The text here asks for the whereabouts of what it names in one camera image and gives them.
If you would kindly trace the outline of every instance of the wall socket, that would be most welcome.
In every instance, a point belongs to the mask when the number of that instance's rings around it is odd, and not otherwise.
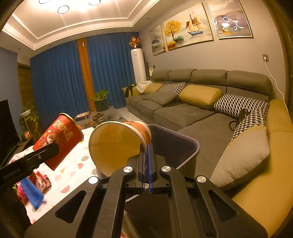
[[[264,54],[263,54],[263,61],[266,61],[266,62],[268,62],[268,61],[269,61],[269,56],[268,56],[268,55],[264,55]]]

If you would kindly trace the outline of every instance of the curtain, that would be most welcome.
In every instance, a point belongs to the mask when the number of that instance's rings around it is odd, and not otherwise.
[[[90,111],[94,112],[96,108],[95,108],[94,102],[91,99],[93,98],[95,91],[93,88],[91,69],[90,69],[90,64],[88,61],[88,48],[87,48],[86,38],[78,39],[77,46],[78,46],[79,60],[80,60],[80,66],[81,66],[81,73],[82,73],[82,78],[84,81],[84,88],[86,91],[86,97],[88,100]]]
[[[59,113],[74,118],[89,111],[76,41],[46,50],[31,58],[30,64],[35,102],[44,129]]]
[[[109,91],[116,109],[125,107],[122,88],[135,83],[129,41],[138,32],[110,33],[87,37],[88,56],[95,92]]]

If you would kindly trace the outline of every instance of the cord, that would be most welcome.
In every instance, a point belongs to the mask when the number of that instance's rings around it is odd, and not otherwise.
[[[269,67],[268,67],[268,65],[267,65],[267,60],[266,60],[267,58],[264,56],[263,59],[265,60],[265,65],[266,65],[266,67],[267,67],[267,69],[268,69],[268,71],[269,71],[271,77],[272,77],[273,80],[275,81],[275,84],[276,84],[276,87],[277,87],[278,91],[279,91],[279,92],[282,94],[282,96],[283,96],[283,102],[284,102],[285,107],[286,107],[286,109],[287,109],[287,111],[288,111],[288,113],[289,113],[289,110],[288,110],[288,108],[287,108],[287,106],[286,106],[286,103],[285,103],[284,94],[283,94],[283,93],[280,91],[280,89],[278,88],[277,82],[276,82],[275,78],[272,76],[272,74],[271,74],[271,72],[270,72],[270,69],[269,69]]]

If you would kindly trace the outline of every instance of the black and white pillow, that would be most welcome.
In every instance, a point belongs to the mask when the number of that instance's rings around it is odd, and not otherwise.
[[[248,128],[253,126],[260,126],[260,125],[265,126],[265,118],[263,114],[263,109],[256,108],[239,123],[229,143],[231,143],[231,141],[233,141],[237,136],[239,136],[242,132],[244,132]]]
[[[235,119],[238,118],[240,111],[243,109],[251,112],[256,108],[261,108],[264,119],[266,120],[269,107],[270,104],[266,101],[260,101],[254,98],[242,97],[228,93],[220,97],[214,105],[216,112],[228,115]]]
[[[164,84],[160,88],[159,92],[173,92],[179,95],[185,87],[186,87],[185,82],[177,83],[177,84]]]

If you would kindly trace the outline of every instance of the sofa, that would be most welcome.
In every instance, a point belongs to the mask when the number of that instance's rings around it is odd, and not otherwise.
[[[293,214],[293,124],[284,102],[271,100],[269,78],[238,70],[178,69],[155,72],[152,81],[208,86],[220,89],[223,94],[270,102],[266,119],[270,148],[268,162],[253,179],[226,193],[266,229],[269,237],[290,237],[291,234],[285,234]],[[145,122],[198,140],[200,152],[195,176],[210,179],[233,134],[229,122],[234,118],[183,102],[162,106],[144,100],[144,95],[135,88],[126,101],[128,110]]]

